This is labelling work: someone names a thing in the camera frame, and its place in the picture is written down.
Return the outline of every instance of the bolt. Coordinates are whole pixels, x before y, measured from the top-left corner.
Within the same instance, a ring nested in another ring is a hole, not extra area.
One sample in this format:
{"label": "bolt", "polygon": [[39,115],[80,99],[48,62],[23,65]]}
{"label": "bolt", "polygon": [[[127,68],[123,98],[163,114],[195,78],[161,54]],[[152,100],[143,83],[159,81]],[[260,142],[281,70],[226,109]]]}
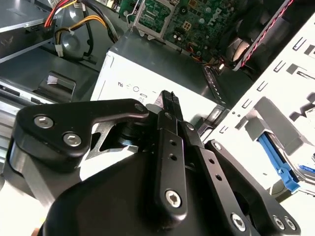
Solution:
{"label": "bolt", "polygon": [[34,123],[39,127],[43,129],[51,128],[54,125],[54,122],[49,117],[45,116],[38,116],[35,117]]}
{"label": "bolt", "polygon": [[242,218],[239,215],[233,213],[231,215],[231,219],[233,221],[233,224],[236,226],[236,228],[239,231],[244,232],[246,230],[245,223],[244,223],[244,221],[242,220]]}
{"label": "bolt", "polygon": [[138,104],[138,103],[136,103],[136,104],[134,105],[134,107],[135,107],[137,110],[141,111],[141,112],[143,112],[143,111],[144,111],[143,106],[141,106],[141,105],[140,105],[140,104]]}
{"label": "bolt", "polygon": [[193,127],[191,124],[186,123],[186,126],[188,127],[188,129],[190,129],[190,130],[194,130],[194,127]]}
{"label": "bolt", "polygon": [[277,226],[278,226],[281,230],[284,230],[284,229],[285,229],[284,224],[282,223],[282,221],[281,221],[278,217],[274,216],[274,220],[275,220]]}
{"label": "bolt", "polygon": [[169,118],[169,119],[173,119],[172,116],[171,116],[171,114],[169,114],[168,112],[165,113],[165,116],[166,116],[167,118]]}
{"label": "bolt", "polygon": [[216,149],[221,150],[221,146],[218,143],[214,143],[214,146],[216,147]]}
{"label": "bolt", "polygon": [[168,203],[170,203],[172,205],[172,207],[175,207],[175,208],[180,207],[181,198],[175,191],[173,191],[173,190],[166,191],[165,197],[166,197]]}
{"label": "bolt", "polygon": [[71,147],[77,147],[82,142],[81,138],[78,135],[73,134],[73,133],[65,134],[63,137],[63,141]]}
{"label": "bolt", "polygon": [[285,217],[284,219],[291,229],[296,230],[295,224],[289,218]]}

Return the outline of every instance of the motherboard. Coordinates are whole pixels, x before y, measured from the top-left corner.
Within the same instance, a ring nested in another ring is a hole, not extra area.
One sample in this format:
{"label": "motherboard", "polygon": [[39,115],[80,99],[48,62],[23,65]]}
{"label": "motherboard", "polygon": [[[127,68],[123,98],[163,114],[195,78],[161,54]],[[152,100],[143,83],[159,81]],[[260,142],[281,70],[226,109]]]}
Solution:
{"label": "motherboard", "polygon": [[242,0],[122,0],[119,14],[142,36],[208,62]]}

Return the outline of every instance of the white connector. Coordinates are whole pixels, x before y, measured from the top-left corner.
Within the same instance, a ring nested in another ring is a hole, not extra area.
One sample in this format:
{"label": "white connector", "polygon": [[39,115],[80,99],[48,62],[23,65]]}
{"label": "white connector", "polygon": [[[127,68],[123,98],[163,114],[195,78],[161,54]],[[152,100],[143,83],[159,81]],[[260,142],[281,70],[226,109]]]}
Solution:
{"label": "white connector", "polygon": [[71,35],[74,35],[74,31],[70,30],[70,28],[68,30]]}
{"label": "white connector", "polygon": [[55,48],[56,48],[56,52],[57,52],[58,56],[60,58],[62,58],[63,57],[63,47],[62,47],[62,45],[61,44],[56,44]]}

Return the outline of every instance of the blue plastic tab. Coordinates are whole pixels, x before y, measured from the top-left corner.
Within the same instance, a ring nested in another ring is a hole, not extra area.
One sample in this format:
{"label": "blue plastic tab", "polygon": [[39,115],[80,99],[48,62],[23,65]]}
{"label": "blue plastic tab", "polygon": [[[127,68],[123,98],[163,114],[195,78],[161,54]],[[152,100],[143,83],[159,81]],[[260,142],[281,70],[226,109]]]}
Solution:
{"label": "blue plastic tab", "polygon": [[304,165],[299,165],[299,167],[304,170],[304,171],[308,171],[308,172],[311,172],[313,174],[315,174],[315,170],[311,167],[308,167],[308,166],[304,166]]}
{"label": "blue plastic tab", "polygon": [[293,177],[290,174],[290,166],[287,163],[283,163],[280,159],[278,153],[272,146],[271,142],[268,140],[266,134],[262,134],[258,141],[264,148],[265,152],[267,153],[271,164],[274,166],[275,170],[277,171],[278,175],[281,177],[285,187],[290,190],[291,192],[295,192],[300,188],[300,185],[294,181]]}

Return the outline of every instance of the green circuit board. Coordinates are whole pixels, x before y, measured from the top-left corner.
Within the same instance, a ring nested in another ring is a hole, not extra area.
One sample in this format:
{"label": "green circuit board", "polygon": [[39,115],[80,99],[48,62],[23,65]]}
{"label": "green circuit board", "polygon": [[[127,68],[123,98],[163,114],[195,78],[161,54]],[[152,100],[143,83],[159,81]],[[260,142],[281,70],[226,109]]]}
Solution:
{"label": "green circuit board", "polygon": [[164,40],[210,61],[214,47],[232,23],[239,0],[181,0],[166,29]]}
{"label": "green circuit board", "polygon": [[[136,0],[122,1],[119,15],[121,17],[126,17],[127,14],[132,13],[136,2]],[[135,14],[129,16],[129,20],[131,22],[135,20],[135,16],[138,13],[141,2],[142,1],[140,0],[135,10]],[[156,0],[146,0],[144,4],[144,10],[140,13],[141,15],[138,21],[139,24],[157,33],[160,33],[164,26],[165,18],[170,15],[171,10],[167,6]]]}
{"label": "green circuit board", "polygon": [[[136,5],[136,0],[123,0],[119,15],[126,17]],[[194,53],[204,61],[212,58],[227,26],[233,23],[241,0],[180,0],[167,26],[163,40],[188,51],[188,43]],[[164,19],[171,10],[156,0],[145,0],[139,23],[160,33]]]}
{"label": "green circuit board", "polygon": [[146,0],[144,4],[145,9],[141,13],[139,23],[160,33],[164,26],[165,18],[169,16],[171,10],[155,0]]}

